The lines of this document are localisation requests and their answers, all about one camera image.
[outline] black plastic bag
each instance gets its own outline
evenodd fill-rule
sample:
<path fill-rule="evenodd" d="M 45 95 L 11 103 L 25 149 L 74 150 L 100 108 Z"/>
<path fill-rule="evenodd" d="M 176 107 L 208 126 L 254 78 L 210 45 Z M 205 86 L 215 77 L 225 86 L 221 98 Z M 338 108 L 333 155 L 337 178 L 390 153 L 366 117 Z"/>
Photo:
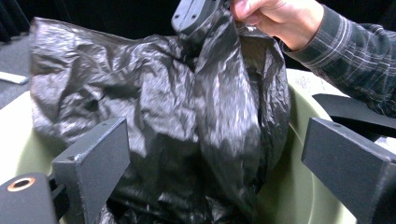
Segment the black plastic bag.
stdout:
<path fill-rule="evenodd" d="M 127 118 L 131 165 L 111 201 L 129 211 L 114 222 L 254 218 L 256 193 L 286 142 L 290 98 L 275 40 L 239 34 L 223 8 L 183 40 L 35 20 L 35 129 L 71 144 L 100 121 Z M 188 38 L 201 38 L 198 57 L 183 48 Z"/>

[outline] black plastic bracket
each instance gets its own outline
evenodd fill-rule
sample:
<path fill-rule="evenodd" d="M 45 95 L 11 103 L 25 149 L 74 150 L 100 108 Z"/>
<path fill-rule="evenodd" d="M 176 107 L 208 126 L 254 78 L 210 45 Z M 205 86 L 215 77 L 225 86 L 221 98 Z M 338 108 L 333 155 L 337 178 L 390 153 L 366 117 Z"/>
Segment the black plastic bracket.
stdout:
<path fill-rule="evenodd" d="M 219 6 L 230 6 L 230 0 L 181 0 L 172 17 L 172 27 L 180 35 L 190 35 Z"/>
<path fill-rule="evenodd" d="M 68 223 L 93 223 L 130 163 L 125 119 L 95 126 L 52 161 L 58 184 L 66 186 Z"/>
<path fill-rule="evenodd" d="M 380 136 L 396 137 L 396 119 L 379 115 L 358 100 L 330 94 L 313 96 L 334 122 L 375 141 Z"/>
<path fill-rule="evenodd" d="M 129 165 L 125 119 L 102 122 L 52 161 L 53 175 L 0 186 L 0 223 L 93 223 Z"/>
<path fill-rule="evenodd" d="M 361 223 L 396 223 L 396 155 L 324 119 L 311 119 L 303 163 Z"/>

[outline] hand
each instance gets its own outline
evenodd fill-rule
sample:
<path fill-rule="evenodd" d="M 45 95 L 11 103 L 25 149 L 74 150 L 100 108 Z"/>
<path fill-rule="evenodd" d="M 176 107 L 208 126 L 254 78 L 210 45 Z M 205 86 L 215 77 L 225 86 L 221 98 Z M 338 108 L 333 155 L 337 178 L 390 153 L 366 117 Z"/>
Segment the hand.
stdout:
<path fill-rule="evenodd" d="M 236 20 L 279 37 L 292 50 L 309 43 L 324 13 L 315 0 L 233 0 L 231 11 Z"/>

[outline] plaid shirt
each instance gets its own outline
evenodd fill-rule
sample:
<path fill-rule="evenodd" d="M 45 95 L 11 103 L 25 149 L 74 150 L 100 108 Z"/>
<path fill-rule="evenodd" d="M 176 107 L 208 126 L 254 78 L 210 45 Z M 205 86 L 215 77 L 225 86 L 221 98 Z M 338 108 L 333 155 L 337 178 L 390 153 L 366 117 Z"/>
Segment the plaid shirt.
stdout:
<path fill-rule="evenodd" d="M 396 33 L 357 24 L 325 7 L 318 32 L 304 49 L 281 47 L 340 91 L 396 118 Z"/>

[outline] bolt hole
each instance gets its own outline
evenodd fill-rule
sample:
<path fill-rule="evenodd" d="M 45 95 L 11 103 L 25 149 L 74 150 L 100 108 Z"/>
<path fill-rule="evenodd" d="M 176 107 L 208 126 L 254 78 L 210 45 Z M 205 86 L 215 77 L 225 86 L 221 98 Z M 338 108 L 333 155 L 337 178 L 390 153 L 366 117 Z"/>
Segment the bolt hole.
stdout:
<path fill-rule="evenodd" d="M 74 161 L 75 157 L 74 156 L 69 156 L 69 157 L 67 157 L 67 159 L 70 160 L 70 161 Z"/>
<path fill-rule="evenodd" d="M 22 178 L 14 181 L 14 183 L 8 186 L 8 191 L 15 192 L 23 189 L 27 189 L 35 183 L 35 179 L 32 177 Z"/>
<path fill-rule="evenodd" d="M 14 187 L 15 188 L 21 188 L 21 187 L 26 186 L 28 184 L 29 184 L 29 180 L 22 180 L 20 182 L 15 183 Z"/>

